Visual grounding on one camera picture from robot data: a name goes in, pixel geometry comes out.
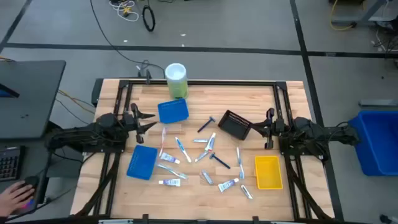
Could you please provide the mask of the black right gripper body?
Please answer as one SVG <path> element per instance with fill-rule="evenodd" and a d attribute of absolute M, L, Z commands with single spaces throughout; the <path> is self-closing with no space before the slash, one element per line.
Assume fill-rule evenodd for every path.
<path fill-rule="evenodd" d="M 274 146 L 274 141 L 272 140 L 272 137 L 281 135 L 285 130 L 284 119 L 277 118 L 274 121 L 274 115 L 275 109 L 269 108 L 266 112 L 267 142 L 265 143 L 265 149 L 272 149 Z"/>

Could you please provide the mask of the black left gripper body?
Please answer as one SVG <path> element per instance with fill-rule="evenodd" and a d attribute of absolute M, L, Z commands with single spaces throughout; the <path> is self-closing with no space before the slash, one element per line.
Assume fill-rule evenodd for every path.
<path fill-rule="evenodd" d="M 144 139 L 142 137 L 142 127 L 139 120 L 144 119 L 144 114 L 139 111 L 135 103 L 131 103 L 131 112 L 131 114 L 125 112 L 123 115 L 124 124 L 128 131 L 136 132 L 136 141 L 137 143 L 142 144 Z"/>

